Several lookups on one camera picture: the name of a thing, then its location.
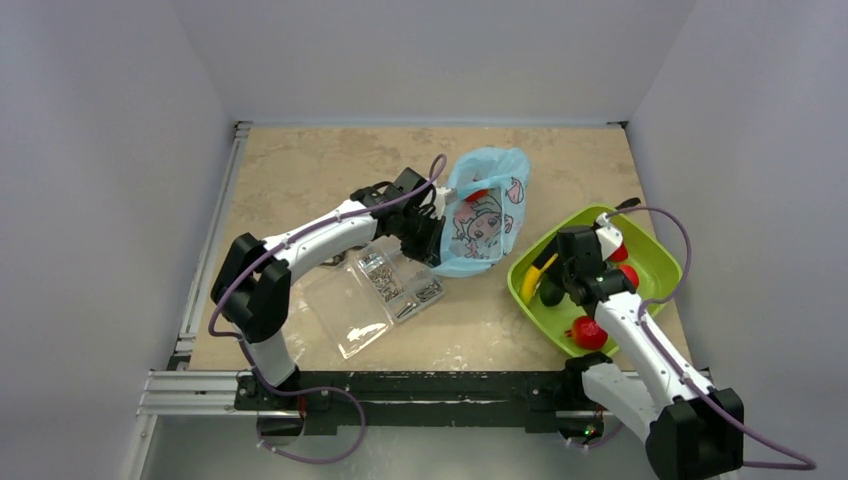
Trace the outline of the yellow fake banana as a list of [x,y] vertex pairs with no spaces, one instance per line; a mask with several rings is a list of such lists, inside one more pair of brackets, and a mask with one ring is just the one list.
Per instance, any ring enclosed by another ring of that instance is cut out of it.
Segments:
[[529,305],[531,303],[532,298],[541,282],[542,276],[546,273],[546,271],[539,272],[533,267],[533,261],[531,262],[522,279],[519,289],[519,298],[524,305]]

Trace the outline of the dark green fake avocado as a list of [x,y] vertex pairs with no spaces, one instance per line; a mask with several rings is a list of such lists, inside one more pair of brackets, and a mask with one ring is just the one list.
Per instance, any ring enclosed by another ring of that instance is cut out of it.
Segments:
[[566,290],[549,277],[544,277],[539,284],[537,294],[543,306],[556,307],[563,301]]

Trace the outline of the red fake strawberry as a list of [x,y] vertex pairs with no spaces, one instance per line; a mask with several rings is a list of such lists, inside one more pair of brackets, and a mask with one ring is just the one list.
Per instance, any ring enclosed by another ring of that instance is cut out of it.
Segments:
[[617,268],[623,273],[634,288],[639,288],[641,282],[639,274],[631,265],[619,264]]

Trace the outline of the light blue plastic bag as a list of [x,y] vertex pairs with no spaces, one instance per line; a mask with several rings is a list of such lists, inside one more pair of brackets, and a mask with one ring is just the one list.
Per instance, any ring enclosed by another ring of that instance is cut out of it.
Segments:
[[[481,274],[513,249],[524,224],[531,162],[519,148],[481,147],[462,155],[447,182],[458,200],[444,211],[442,263],[431,271],[441,277]],[[464,199],[488,189],[476,202]]]

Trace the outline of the red fake apple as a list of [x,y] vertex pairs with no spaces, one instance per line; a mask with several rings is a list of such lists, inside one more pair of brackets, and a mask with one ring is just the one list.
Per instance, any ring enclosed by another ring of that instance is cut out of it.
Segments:
[[576,318],[566,336],[577,347],[592,351],[602,349],[608,340],[608,334],[589,316]]

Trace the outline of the red orange fake fruit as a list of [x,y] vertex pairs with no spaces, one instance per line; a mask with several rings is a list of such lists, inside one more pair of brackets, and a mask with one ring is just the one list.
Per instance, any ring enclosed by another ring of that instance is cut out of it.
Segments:
[[608,258],[613,263],[623,263],[629,258],[629,251],[624,243],[622,243]]

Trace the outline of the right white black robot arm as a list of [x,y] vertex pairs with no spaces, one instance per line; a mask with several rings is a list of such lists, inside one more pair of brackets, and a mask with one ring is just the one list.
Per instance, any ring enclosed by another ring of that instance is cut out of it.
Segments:
[[608,261],[622,241],[611,224],[567,226],[553,237],[556,258],[548,278],[608,334],[638,373],[630,380],[600,354],[586,355],[562,379],[564,399],[576,407],[593,401],[610,410],[643,442],[660,479],[710,479],[740,469],[744,440],[734,424],[744,419],[741,398],[731,389],[716,389],[658,330],[636,285]]

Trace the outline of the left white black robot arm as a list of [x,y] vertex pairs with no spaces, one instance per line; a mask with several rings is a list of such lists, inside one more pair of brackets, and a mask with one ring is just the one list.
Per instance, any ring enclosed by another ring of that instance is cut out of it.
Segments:
[[291,289],[306,273],[333,256],[394,237],[404,254],[428,266],[439,263],[444,207],[454,192],[405,168],[393,181],[355,190],[329,213],[288,232],[259,239],[238,236],[213,282],[214,304],[208,331],[222,336],[219,318],[230,323],[229,336],[243,350],[260,381],[259,395],[272,408],[292,405],[299,369],[282,333]]

